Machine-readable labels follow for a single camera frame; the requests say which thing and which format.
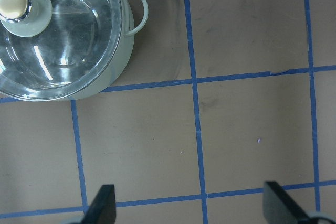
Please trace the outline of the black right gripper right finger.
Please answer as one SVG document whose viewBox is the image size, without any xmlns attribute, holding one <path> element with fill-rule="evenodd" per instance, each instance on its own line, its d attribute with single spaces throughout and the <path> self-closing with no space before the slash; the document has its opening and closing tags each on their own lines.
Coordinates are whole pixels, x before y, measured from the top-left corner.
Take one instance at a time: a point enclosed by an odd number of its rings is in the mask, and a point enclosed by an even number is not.
<svg viewBox="0 0 336 224">
<path fill-rule="evenodd" d="M 269 224 L 317 223 L 275 181 L 264 182 L 263 215 Z"/>
</svg>

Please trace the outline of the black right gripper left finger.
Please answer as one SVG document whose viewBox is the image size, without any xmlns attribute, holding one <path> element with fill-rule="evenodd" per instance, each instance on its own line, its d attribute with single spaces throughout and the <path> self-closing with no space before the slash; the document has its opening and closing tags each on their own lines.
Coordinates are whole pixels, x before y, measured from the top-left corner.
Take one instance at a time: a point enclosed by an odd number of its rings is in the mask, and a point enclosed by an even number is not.
<svg viewBox="0 0 336 224">
<path fill-rule="evenodd" d="M 116 221 L 116 195 L 115 187 L 111 185 L 102 185 L 95 196 L 88 211 L 84 215 L 81 223 L 110 223 Z"/>
</svg>

